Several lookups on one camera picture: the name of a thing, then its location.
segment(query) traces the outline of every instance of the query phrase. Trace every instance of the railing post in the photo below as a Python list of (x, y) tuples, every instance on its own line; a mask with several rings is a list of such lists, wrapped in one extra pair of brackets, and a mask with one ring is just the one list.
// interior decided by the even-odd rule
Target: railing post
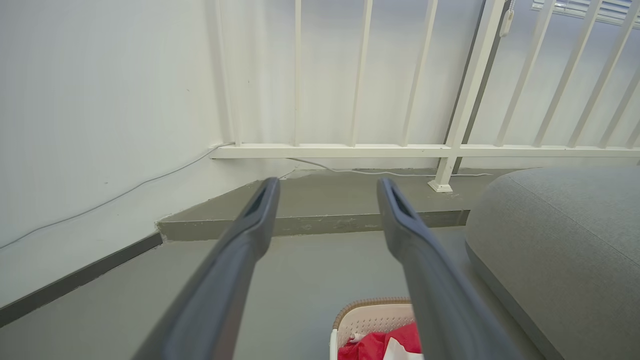
[(542, 146), (542, 139), (544, 139), (545, 134), (547, 133), (547, 129), (549, 128), (549, 124), (551, 124), (551, 120), (554, 117), (554, 113), (556, 112), (558, 104), (560, 103), (560, 99), (564, 94), (566, 85), (569, 83), (569, 79), (571, 79), (573, 71), (575, 70), (578, 61), (582, 56), (584, 47), (587, 45), (587, 40), (589, 40), (589, 35), (591, 34), (591, 30), (593, 29), (593, 24), (598, 17), (600, 5), (602, 5), (602, 0), (591, 0), (591, 2), (589, 3), (589, 8), (587, 9), (587, 14), (585, 14), (582, 29), (580, 30), (580, 35), (578, 36), (578, 42), (575, 43), (575, 46), (571, 51), (571, 55), (569, 55), (569, 60), (564, 66), (564, 71), (562, 73), (562, 76), (560, 77), (560, 82), (558, 83), (556, 92), (554, 93), (554, 96), (551, 99), (551, 103), (547, 108), (547, 113), (545, 114), (545, 117), (540, 124), (538, 134), (533, 140), (533, 146), (535, 147)]
[(449, 185), (449, 178), (453, 172), (453, 166), (456, 163), (457, 153), (462, 144), (462, 138), (465, 136), (465, 130), (473, 110), (476, 96), (480, 88), (480, 82), (487, 66), (489, 53), (493, 44), (493, 38), (498, 31), (498, 23), (502, 16), (502, 7), (504, 0), (487, 0), (480, 26), (476, 35), (476, 42), (471, 50), (471, 59), (467, 73), (462, 83), (460, 91), (460, 99), (453, 113), (451, 127), (449, 128), (449, 136), (447, 136), (446, 145), (451, 148), (452, 154), (449, 157), (441, 158), (438, 166), (438, 172), (434, 180), (429, 182), (429, 186), (436, 192), (452, 192)]

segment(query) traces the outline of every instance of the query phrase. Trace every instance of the gray fabric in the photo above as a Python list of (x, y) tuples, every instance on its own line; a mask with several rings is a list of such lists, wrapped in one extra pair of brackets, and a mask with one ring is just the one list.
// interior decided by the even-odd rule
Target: gray fabric
[(640, 167), (502, 176), (467, 243), (565, 359), (640, 359)]
[(502, 305), (513, 316), (514, 319), (520, 324), (520, 327), (527, 334), (529, 339), (536, 344), (538, 350), (544, 354), (547, 360), (563, 360), (562, 355), (551, 345), (551, 342), (540, 331), (536, 324), (531, 320), (529, 315), (518, 305), (518, 302), (509, 294), (507, 289), (495, 278), (495, 276), (489, 271), (486, 265), (478, 258), (476, 253), (469, 247), (469, 244), (465, 244), (469, 261), (473, 266), (475, 272), (482, 277), (483, 281), (489, 286), (489, 289), (500, 300)]

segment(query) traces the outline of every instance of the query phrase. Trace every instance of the window blind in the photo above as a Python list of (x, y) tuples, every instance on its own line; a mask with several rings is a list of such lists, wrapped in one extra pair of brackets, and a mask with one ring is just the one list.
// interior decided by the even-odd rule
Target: window blind
[[(533, 0), (533, 10), (542, 9), (542, 5), (545, 0)], [(587, 14), (587, 8), (589, 7), (590, 0), (557, 0), (554, 8), (554, 13), (562, 15), (568, 15), (573, 17), (584, 18)], [(608, 0), (603, 1), (596, 21), (608, 22), (609, 24), (622, 24), (622, 21), (627, 16), (627, 11), (631, 5), (631, 0)], [(634, 28), (640, 28), (640, 17), (636, 19)]]

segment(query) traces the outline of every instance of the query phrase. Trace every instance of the electrical cable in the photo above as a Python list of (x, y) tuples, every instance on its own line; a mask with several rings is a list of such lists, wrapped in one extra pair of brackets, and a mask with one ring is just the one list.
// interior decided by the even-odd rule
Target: electrical cable
[(10, 243), (8, 243), (8, 244), (6, 244), (6, 245), (1, 246), (1, 247), (0, 247), (0, 249), (2, 249), (2, 248), (4, 248), (4, 247), (7, 247), (7, 246), (9, 246), (9, 245), (11, 245), (11, 244), (13, 244), (13, 243), (15, 243), (15, 242), (17, 242), (17, 241), (20, 241), (20, 240), (22, 240), (23, 238), (26, 238), (27, 236), (29, 236), (29, 235), (31, 235), (31, 234), (33, 234), (33, 233), (35, 233), (36, 231), (39, 231), (39, 230), (45, 229), (45, 228), (50, 227), (50, 226), (53, 226), (53, 225), (58, 225), (58, 224), (60, 224), (60, 223), (62, 223), (62, 222), (69, 221), (69, 220), (71, 220), (71, 219), (74, 219), (74, 218), (80, 217), (80, 216), (82, 216), (82, 215), (84, 215), (84, 214), (86, 214), (86, 213), (89, 213), (89, 212), (91, 212), (91, 211), (93, 211), (93, 210), (95, 210), (95, 209), (97, 209), (97, 208), (99, 208), (99, 207), (101, 207), (101, 206), (104, 206), (104, 205), (106, 205), (106, 204), (109, 204), (110, 202), (112, 202), (112, 201), (114, 201), (114, 200), (117, 200), (117, 199), (119, 199), (119, 198), (123, 197), (124, 195), (127, 195), (128, 193), (130, 193), (130, 192), (132, 192), (133, 190), (135, 190), (135, 189), (137, 189), (137, 188), (139, 188), (139, 187), (143, 186), (144, 184), (150, 183), (151, 181), (154, 181), (154, 180), (162, 179), (162, 178), (163, 178), (163, 177), (165, 177), (165, 176), (169, 176), (169, 175), (171, 175), (171, 174), (174, 174), (174, 173), (176, 173), (176, 172), (178, 172), (178, 171), (182, 170), (183, 168), (186, 168), (186, 167), (188, 167), (188, 166), (191, 166), (191, 165), (195, 164), (196, 162), (198, 162), (198, 161), (200, 161), (200, 160), (204, 159), (207, 155), (209, 155), (210, 153), (212, 153), (212, 152), (213, 152), (213, 150), (216, 150), (216, 149), (217, 149), (217, 148), (219, 148), (219, 147), (223, 147), (223, 146), (227, 146), (227, 145), (233, 145), (233, 144), (234, 144), (233, 142), (227, 142), (227, 143), (222, 143), (222, 144), (219, 144), (219, 145), (215, 145), (215, 146), (214, 146), (214, 147), (212, 147), (210, 150), (208, 150), (204, 155), (202, 155), (201, 157), (197, 158), (196, 160), (193, 160), (192, 162), (188, 163), (187, 165), (184, 165), (184, 166), (182, 166), (182, 167), (179, 167), (179, 168), (177, 168), (177, 169), (175, 169), (175, 170), (173, 170), (173, 171), (167, 172), (167, 173), (165, 173), (165, 174), (163, 174), (163, 175), (156, 176), (156, 177), (154, 177), (154, 178), (152, 178), (152, 179), (149, 179), (149, 180), (143, 181), (142, 183), (140, 183), (140, 184), (138, 184), (138, 185), (136, 185), (136, 186), (132, 187), (131, 189), (127, 190), (126, 192), (121, 193), (120, 195), (118, 195), (118, 196), (116, 196), (116, 197), (113, 197), (113, 198), (111, 198), (110, 200), (107, 200), (107, 201), (105, 201), (105, 202), (103, 202), (103, 203), (101, 203), (101, 204), (99, 204), (99, 205), (96, 205), (96, 206), (92, 207), (92, 208), (91, 208), (91, 209), (89, 209), (89, 210), (85, 210), (85, 211), (83, 211), (83, 212), (81, 212), (81, 213), (78, 213), (78, 214), (73, 215), (73, 216), (70, 216), (70, 217), (66, 217), (66, 218), (64, 218), (64, 219), (62, 219), (62, 220), (58, 220), (58, 221), (56, 221), (56, 222), (52, 222), (52, 223), (50, 223), (50, 224), (47, 224), (47, 225), (43, 225), (43, 226), (37, 227), (36, 229), (33, 229), (33, 230), (29, 231), (28, 233), (26, 233), (26, 234), (24, 234), (24, 235), (22, 235), (22, 236), (18, 237), (17, 239), (15, 239), (15, 240), (11, 241)]
[[(435, 175), (431, 175), (431, 174), (397, 174), (395, 172), (389, 172), (389, 171), (365, 172), (365, 171), (350, 170), (350, 169), (338, 170), (338, 169), (334, 169), (334, 168), (330, 168), (330, 167), (324, 166), (322, 164), (314, 163), (313, 161), (309, 161), (309, 160), (302, 160), (302, 159), (298, 159), (298, 158), (287, 158), (287, 159), (294, 160), (294, 161), (300, 161), (301, 163), (307, 163), (307, 164), (315, 165), (315, 166), (318, 166), (318, 167), (321, 167), (321, 168), (325, 168), (325, 169), (327, 169), (329, 171), (332, 171), (332, 172), (354, 172), (356, 174), (364, 174), (364, 175), (393, 175), (393, 176), (401, 176), (401, 177), (412, 177), (412, 176), (435, 177)], [(487, 174), (487, 173), (482, 173), (482, 174), (452, 174), (451, 176), (485, 176), (485, 175), (493, 175), (493, 174)]]

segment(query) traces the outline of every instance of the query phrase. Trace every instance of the red fabric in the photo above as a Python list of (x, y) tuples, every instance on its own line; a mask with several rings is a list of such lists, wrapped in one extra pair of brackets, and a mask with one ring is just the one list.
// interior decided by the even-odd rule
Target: red fabric
[(388, 334), (372, 332), (358, 343), (346, 343), (338, 349), (338, 360), (382, 360), (390, 338), (396, 339), (408, 352), (422, 353), (418, 327), (413, 322)]

